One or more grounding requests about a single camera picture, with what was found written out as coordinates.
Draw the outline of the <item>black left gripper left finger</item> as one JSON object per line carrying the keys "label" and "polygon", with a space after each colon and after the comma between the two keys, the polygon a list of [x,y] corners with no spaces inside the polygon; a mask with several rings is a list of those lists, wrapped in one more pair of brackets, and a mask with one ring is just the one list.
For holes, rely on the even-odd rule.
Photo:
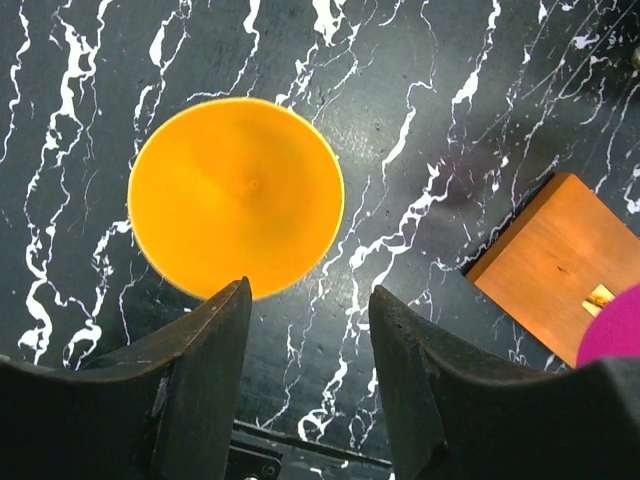
{"label": "black left gripper left finger", "polygon": [[5,479],[221,479],[252,307],[247,279],[72,371],[1,360]]}

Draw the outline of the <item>orange wine glass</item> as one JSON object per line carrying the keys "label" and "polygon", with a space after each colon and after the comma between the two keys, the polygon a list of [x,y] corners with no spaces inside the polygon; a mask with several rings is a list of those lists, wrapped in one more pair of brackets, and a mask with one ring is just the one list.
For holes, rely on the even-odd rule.
{"label": "orange wine glass", "polygon": [[164,122],[141,148],[127,192],[145,259],[203,299],[241,278],[257,299],[294,285],[331,248],[344,205],[339,161],[318,130],[244,97]]}

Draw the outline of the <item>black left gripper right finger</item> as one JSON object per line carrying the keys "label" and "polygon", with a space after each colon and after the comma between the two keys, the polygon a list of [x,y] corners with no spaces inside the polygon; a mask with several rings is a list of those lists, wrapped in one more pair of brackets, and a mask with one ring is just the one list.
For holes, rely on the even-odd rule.
{"label": "black left gripper right finger", "polygon": [[383,287],[370,336],[399,479],[635,479],[639,362],[554,374],[477,348]]}

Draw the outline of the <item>pink wine glass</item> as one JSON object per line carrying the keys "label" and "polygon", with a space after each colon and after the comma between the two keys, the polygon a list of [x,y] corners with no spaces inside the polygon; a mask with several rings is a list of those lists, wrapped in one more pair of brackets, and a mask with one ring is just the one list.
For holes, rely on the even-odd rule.
{"label": "pink wine glass", "polygon": [[639,356],[639,286],[613,298],[596,315],[578,348],[576,366],[605,357]]}

